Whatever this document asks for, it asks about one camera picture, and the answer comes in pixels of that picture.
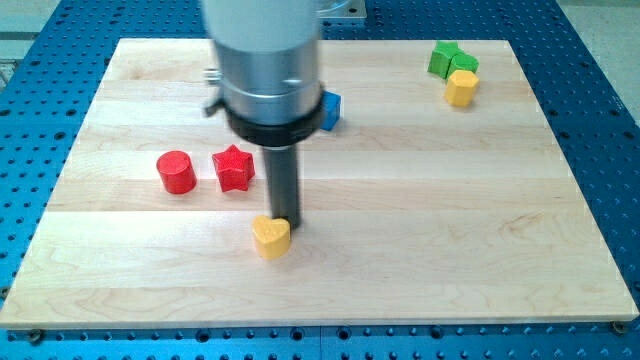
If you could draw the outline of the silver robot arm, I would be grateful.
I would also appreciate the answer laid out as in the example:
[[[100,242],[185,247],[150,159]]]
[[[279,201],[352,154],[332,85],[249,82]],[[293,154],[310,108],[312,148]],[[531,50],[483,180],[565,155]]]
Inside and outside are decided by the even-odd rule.
[[[312,0],[202,0],[217,57],[209,76],[232,131],[262,149],[271,214],[301,223],[297,145],[324,119]]]

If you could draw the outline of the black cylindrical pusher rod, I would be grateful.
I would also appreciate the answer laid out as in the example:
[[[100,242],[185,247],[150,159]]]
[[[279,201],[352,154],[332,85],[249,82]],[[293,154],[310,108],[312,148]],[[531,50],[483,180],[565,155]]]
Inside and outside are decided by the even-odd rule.
[[[301,223],[297,148],[263,147],[262,154],[272,217],[296,229]]]

